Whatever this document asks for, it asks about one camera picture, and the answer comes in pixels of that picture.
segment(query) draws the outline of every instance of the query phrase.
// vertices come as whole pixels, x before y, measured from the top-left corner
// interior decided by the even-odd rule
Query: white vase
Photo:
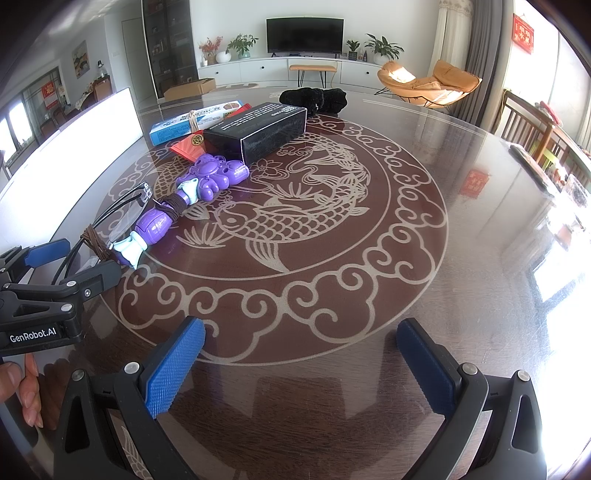
[[[216,60],[218,63],[227,63],[232,59],[232,54],[227,50],[222,50],[216,55]]]
[[[374,63],[377,63],[378,65],[383,65],[387,61],[390,61],[390,57],[380,55],[379,53],[374,53]]]

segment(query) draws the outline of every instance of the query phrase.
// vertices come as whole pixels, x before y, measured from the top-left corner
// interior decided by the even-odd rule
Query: blue box
[[[220,103],[218,105],[195,110],[197,130],[203,130],[204,128],[218,124],[230,115],[230,113],[238,110],[241,106],[242,102],[240,100],[233,100],[231,102]],[[191,133],[189,113],[184,113],[153,125],[152,130],[150,130],[150,140],[152,143],[155,146],[160,145],[168,140]]]

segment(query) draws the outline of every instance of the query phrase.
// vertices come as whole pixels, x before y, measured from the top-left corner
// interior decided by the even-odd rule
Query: window
[[[13,106],[8,116],[10,117],[10,123],[12,124],[12,129],[14,130],[14,135],[17,138],[19,146],[25,145],[33,137],[33,132],[31,131],[31,125],[29,125],[25,106],[22,102],[18,102]]]
[[[4,163],[17,152],[5,118],[0,121],[0,150],[4,151]]]

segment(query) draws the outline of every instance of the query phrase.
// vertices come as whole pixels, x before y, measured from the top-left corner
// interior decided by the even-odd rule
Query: black cloth
[[[286,90],[279,97],[284,105],[303,106],[308,116],[317,113],[339,113],[347,106],[347,94],[340,88],[322,90],[319,88],[299,88]]]

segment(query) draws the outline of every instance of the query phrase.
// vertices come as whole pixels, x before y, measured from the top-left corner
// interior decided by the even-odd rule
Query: metal screw
[[[72,373],[72,380],[78,382],[79,380],[82,380],[82,378],[84,378],[84,370],[74,370],[74,373]]]
[[[470,363],[463,364],[462,370],[464,370],[464,373],[468,374],[468,375],[476,375],[478,373],[478,369],[476,368],[476,365],[470,364]]]
[[[129,362],[127,365],[125,365],[125,368],[123,369],[125,371],[126,374],[134,374],[137,373],[137,371],[139,370],[139,363],[138,362]]]
[[[518,370],[517,376],[519,377],[520,380],[523,380],[524,382],[530,381],[530,375],[525,370]]]

